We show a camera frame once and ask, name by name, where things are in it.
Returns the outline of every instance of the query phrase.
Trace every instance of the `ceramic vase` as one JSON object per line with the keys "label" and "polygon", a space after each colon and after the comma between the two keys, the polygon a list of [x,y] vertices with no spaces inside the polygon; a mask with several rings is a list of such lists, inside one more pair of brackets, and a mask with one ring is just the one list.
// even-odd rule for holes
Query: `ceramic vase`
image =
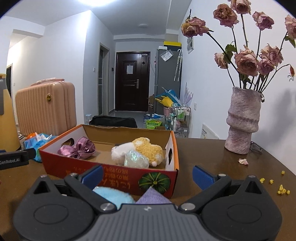
{"label": "ceramic vase", "polygon": [[237,154],[247,154],[252,133],[259,129],[261,94],[254,90],[232,88],[227,124],[230,126],[225,148]]}

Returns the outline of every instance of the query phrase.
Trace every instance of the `refrigerator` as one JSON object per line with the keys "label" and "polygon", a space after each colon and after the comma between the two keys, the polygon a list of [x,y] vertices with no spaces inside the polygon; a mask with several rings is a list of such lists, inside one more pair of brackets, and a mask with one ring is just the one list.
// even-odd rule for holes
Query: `refrigerator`
{"label": "refrigerator", "polygon": [[[172,51],[173,56],[167,61],[161,57],[165,53],[166,50],[162,49],[156,51],[154,96],[164,93],[163,88],[165,88],[166,90],[174,90],[177,97],[180,98],[181,76],[178,81],[179,69],[174,81],[179,52]],[[163,115],[163,105],[156,100],[154,100],[154,113]]]}

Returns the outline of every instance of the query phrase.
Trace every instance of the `blue plush toy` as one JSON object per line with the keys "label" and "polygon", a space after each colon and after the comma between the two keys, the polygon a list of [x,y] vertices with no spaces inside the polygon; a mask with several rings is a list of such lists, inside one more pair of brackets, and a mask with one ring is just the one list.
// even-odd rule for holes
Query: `blue plush toy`
{"label": "blue plush toy", "polygon": [[93,191],[107,199],[109,202],[114,203],[117,209],[119,209],[123,203],[135,203],[134,199],[128,193],[113,188],[95,187]]}

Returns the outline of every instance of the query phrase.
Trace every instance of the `wooden table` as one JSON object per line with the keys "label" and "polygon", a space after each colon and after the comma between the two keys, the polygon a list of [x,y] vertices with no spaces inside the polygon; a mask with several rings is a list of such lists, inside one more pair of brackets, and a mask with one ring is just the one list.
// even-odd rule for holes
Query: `wooden table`
{"label": "wooden table", "polygon": [[[294,241],[296,238],[296,176],[272,155],[249,152],[242,156],[229,152],[224,148],[224,140],[210,139],[177,139],[180,162],[180,173],[172,202],[180,205],[200,192],[192,181],[192,168],[201,165],[213,174],[225,173],[233,179],[245,179],[253,174],[265,178],[267,189],[279,207],[283,223],[277,241]],[[249,166],[240,165],[239,158],[247,158]],[[27,190],[41,174],[45,174],[42,164],[30,161],[27,166],[0,171],[0,234],[5,241],[17,241],[18,236],[13,228],[12,217],[15,209]],[[291,191],[290,195],[278,195],[277,190],[283,186]]]}

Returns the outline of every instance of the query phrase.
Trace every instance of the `ceiling light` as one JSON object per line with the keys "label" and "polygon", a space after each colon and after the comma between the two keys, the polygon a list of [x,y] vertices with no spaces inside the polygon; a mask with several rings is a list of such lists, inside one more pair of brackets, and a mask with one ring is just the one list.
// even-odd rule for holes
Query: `ceiling light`
{"label": "ceiling light", "polygon": [[89,5],[91,7],[101,7],[105,6],[111,2],[114,2],[115,0],[79,0],[85,5]]}
{"label": "ceiling light", "polygon": [[139,28],[148,28],[148,24],[145,24],[145,23],[139,24]]}

